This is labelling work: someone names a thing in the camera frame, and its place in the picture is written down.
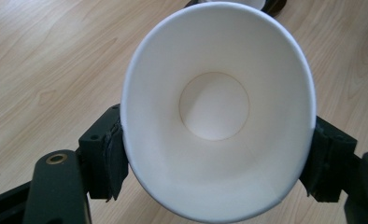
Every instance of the light brown tabletop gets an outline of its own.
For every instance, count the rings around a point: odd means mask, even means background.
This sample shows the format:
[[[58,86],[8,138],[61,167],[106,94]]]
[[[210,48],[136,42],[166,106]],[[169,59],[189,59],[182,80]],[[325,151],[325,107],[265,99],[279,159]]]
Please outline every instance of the light brown tabletop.
[[[120,102],[136,46],[187,1],[0,0],[0,193],[31,180],[36,161],[76,149]],[[311,66],[318,115],[368,151],[368,1],[288,0],[276,19]],[[243,223],[346,223],[340,203],[316,203],[300,182]],[[132,173],[116,202],[90,201],[93,223],[193,223],[151,199]]]

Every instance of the brass screw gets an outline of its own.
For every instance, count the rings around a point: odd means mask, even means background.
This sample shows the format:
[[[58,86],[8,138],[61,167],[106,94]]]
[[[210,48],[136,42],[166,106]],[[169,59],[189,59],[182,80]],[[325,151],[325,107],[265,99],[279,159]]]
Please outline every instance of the brass screw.
[[[59,153],[59,154],[49,156],[47,158],[47,164],[49,165],[59,164],[65,160],[67,160],[67,155],[63,153]]]

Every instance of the wooden surface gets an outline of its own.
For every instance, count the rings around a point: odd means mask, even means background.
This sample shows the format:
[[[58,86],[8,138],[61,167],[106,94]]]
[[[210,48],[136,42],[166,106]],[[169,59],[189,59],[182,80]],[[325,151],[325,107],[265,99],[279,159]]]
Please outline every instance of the wooden surface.
[[[120,101],[145,34],[185,0],[0,0],[0,193],[29,181],[35,162],[78,138]],[[313,71],[318,115],[368,151],[368,1],[288,0],[276,18]],[[316,203],[300,183],[243,223],[346,223],[340,203]],[[133,174],[117,202],[91,201],[93,223],[193,223],[167,211]]]

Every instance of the white cup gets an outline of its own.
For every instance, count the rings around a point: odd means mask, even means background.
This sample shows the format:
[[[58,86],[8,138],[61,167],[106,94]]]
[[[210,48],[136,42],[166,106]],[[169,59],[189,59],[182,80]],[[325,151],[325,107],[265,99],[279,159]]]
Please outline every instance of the white cup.
[[[159,23],[127,70],[124,145],[143,188],[189,219],[226,223],[280,203],[316,120],[300,47],[251,7],[205,3]]]
[[[265,0],[199,0],[199,3],[209,3],[209,2],[231,2],[246,5],[248,7],[254,7],[261,10],[265,6]]]

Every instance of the wood grain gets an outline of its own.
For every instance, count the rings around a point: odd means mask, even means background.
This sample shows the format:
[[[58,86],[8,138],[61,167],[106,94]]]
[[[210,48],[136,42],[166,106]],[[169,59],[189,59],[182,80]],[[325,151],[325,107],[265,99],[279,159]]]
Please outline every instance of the wood grain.
[[[0,193],[29,181],[48,152],[120,101],[136,46],[187,1],[0,0]],[[318,115],[368,151],[368,1],[289,0],[276,17],[313,71]],[[346,223],[343,203],[316,203],[300,183],[242,223]],[[167,211],[133,174],[116,202],[91,201],[93,223],[194,223]]]

